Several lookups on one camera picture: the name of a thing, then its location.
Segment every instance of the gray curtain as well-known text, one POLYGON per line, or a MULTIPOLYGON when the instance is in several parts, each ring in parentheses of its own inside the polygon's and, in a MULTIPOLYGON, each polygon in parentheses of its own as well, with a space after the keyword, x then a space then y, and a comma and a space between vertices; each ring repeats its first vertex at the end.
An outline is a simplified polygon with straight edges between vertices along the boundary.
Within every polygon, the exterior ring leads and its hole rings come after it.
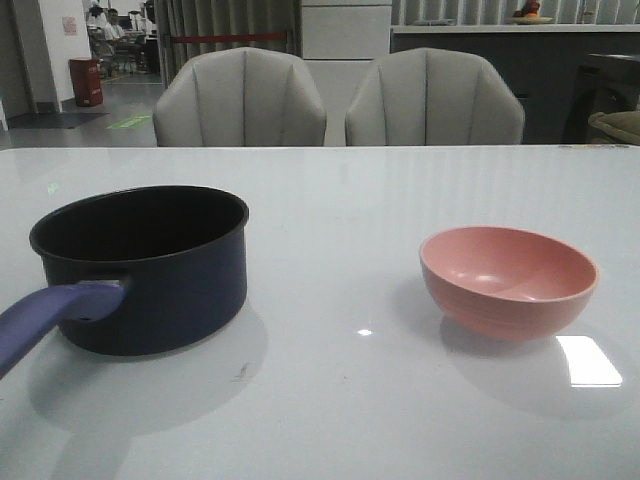
MULTIPOLYGON (((540 16, 552 17, 552 23, 640 23, 638 0, 538 1, 540 16)), ((394 0, 393 24, 453 19, 458 25, 500 25, 524 3, 525 0, 394 0)))
POLYGON ((300 55, 300 0, 155 0, 162 77, 168 85, 187 60, 202 53, 252 46, 300 55), (172 43, 172 37, 288 32, 287 42, 172 43))

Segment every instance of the white table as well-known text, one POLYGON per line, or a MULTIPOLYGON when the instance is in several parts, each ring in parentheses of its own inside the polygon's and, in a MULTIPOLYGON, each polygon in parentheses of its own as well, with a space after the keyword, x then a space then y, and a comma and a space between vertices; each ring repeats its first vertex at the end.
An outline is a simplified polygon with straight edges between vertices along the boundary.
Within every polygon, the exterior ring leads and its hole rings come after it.
POLYGON ((150 358, 50 334, 0 381, 0 478, 640 478, 640 148, 2 151, 0 307, 44 285, 38 218, 152 184, 248 203, 246 305, 150 358), (418 247, 466 224, 583 250, 586 310, 523 344, 443 318, 418 247))

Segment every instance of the door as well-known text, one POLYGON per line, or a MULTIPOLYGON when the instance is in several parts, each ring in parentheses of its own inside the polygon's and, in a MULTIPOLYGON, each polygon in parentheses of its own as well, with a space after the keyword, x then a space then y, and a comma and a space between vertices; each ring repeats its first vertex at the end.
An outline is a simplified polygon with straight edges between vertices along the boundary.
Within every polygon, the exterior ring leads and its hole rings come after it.
POLYGON ((0 98, 7 118, 32 110, 17 33, 12 1, 0 0, 0 98))

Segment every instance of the saucepan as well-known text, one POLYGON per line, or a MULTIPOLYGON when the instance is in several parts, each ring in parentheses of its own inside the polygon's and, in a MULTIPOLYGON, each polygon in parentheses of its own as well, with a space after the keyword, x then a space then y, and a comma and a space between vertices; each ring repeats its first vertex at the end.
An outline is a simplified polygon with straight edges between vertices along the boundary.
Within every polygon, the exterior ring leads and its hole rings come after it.
POLYGON ((246 298, 248 218, 237 196, 188 185, 107 193, 48 214, 29 240, 49 286, 0 315, 0 378, 55 326, 108 355, 212 334, 246 298))

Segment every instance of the red trash can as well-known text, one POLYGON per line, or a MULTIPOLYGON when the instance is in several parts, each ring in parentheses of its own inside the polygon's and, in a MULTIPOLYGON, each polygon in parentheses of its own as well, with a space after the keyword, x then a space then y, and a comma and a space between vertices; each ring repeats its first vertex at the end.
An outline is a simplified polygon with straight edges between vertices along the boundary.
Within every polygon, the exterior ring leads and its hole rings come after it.
POLYGON ((69 60, 73 93, 76 105, 92 107, 102 103, 100 68, 95 58, 72 58, 69 60))

